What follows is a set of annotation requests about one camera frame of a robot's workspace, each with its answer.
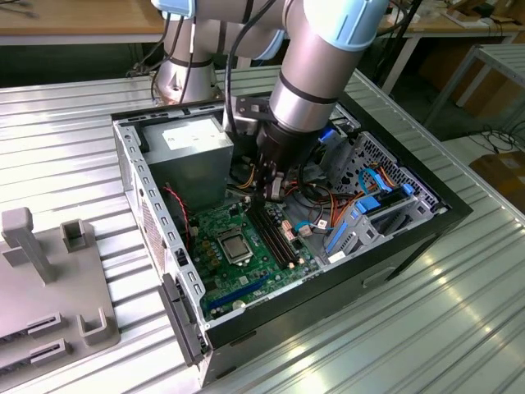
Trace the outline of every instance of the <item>table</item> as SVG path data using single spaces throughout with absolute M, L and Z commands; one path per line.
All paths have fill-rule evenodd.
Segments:
M 388 27 L 390 24 L 386 21 L 383 21 L 381 27 Z M 413 51 L 418 46 L 419 40 L 423 38 L 452 38 L 452 37 L 504 37 L 503 44 L 510 44 L 518 36 L 520 31 L 525 30 L 522 26 L 517 26 L 514 24 L 503 24 L 502 28 L 500 27 L 472 27 L 472 28 L 463 28 L 460 25 L 454 23 L 449 18 L 443 15 L 439 15 L 436 19 L 428 20 L 422 18 L 418 23 L 412 23 L 407 29 L 404 37 L 407 38 L 404 43 L 401 53 L 397 57 L 392 70 L 386 78 L 385 84 L 382 86 L 382 90 L 389 94 L 395 86 L 395 83 L 399 79 L 401 72 L 403 72 L 404 67 L 412 56 Z M 467 89 L 465 94 L 460 98 L 459 103 L 467 102 L 470 98 L 474 89 Z
M 476 78 L 474 78 L 474 81 L 463 95 L 471 94 L 491 69 L 499 71 L 513 82 L 525 88 L 525 44 L 474 45 L 468 51 L 467 56 L 465 56 L 454 74 L 450 77 L 445 88 L 443 88 L 436 100 L 434 100 L 428 116 L 423 122 L 425 127 L 431 125 L 448 97 L 454 92 L 456 86 L 476 59 L 484 62 L 485 66 L 477 74 Z M 523 109 L 518 108 L 518 111 L 511 116 L 511 119 L 509 119 L 508 124 L 522 114 Z
M 234 71 L 234 94 L 268 91 L 278 74 L 274 66 Z M 112 138 L 109 114 L 149 107 L 149 83 L 0 90 L 0 209 L 29 206 L 36 230 L 72 218 L 94 225 L 122 336 L 18 393 L 199 390 L 199 372 L 185 367 L 155 290 Z M 521 393 L 525 217 L 362 74 L 354 73 L 346 92 L 474 212 L 394 281 L 205 392 Z
M 163 31 L 149 0 L 29 1 L 36 19 L 0 11 L 0 45 L 145 43 Z

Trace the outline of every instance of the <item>corrugated metal surface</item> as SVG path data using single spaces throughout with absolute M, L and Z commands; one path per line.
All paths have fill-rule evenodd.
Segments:
M 481 45 L 478 51 L 486 64 L 525 87 L 525 44 Z
M 235 93 L 269 90 L 277 73 L 238 71 Z M 122 332 L 114 348 L 20 392 L 199 389 L 162 312 L 116 164 L 108 114 L 149 106 L 148 91 L 145 78 L 0 90 L 0 209 L 29 206 L 39 230 L 93 223 Z M 474 213 L 393 282 L 203 392 L 523 392 L 523 216 L 359 73 L 347 92 Z

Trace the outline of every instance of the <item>cpu socket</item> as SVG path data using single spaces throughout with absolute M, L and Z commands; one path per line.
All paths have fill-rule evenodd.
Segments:
M 248 265 L 253 256 L 253 251 L 240 228 L 223 232 L 217 240 L 230 264 Z

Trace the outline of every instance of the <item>robotic arm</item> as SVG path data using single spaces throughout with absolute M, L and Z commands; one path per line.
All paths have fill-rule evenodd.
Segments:
M 326 127 L 329 117 L 364 50 L 376 37 L 388 0 L 276 0 L 235 53 L 269 58 L 290 36 L 276 87 L 257 137 L 257 188 L 266 199 L 279 199 L 284 174 L 301 163 Z M 152 0 L 160 10 L 185 17 L 182 43 L 172 51 L 171 22 L 165 51 L 173 52 L 158 74 L 158 90 L 169 103 L 180 101 L 183 76 L 189 68 L 189 45 L 194 61 L 185 101 L 211 99 L 213 53 L 228 53 L 236 34 L 266 0 Z

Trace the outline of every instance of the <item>green motherboard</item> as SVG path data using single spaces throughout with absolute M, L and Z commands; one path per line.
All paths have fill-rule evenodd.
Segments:
M 262 299 L 319 269 L 304 240 L 286 237 L 282 223 L 290 221 L 280 205 L 264 204 L 257 217 L 253 210 L 245 210 L 242 203 L 229 204 L 192 217 L 198 228 L 192 255 L 206 288 L 201 306 L 207 320 Z M 272 222 L 260 222 L 262 217 Z M 283 248 L 294 257 L 283 256 Z

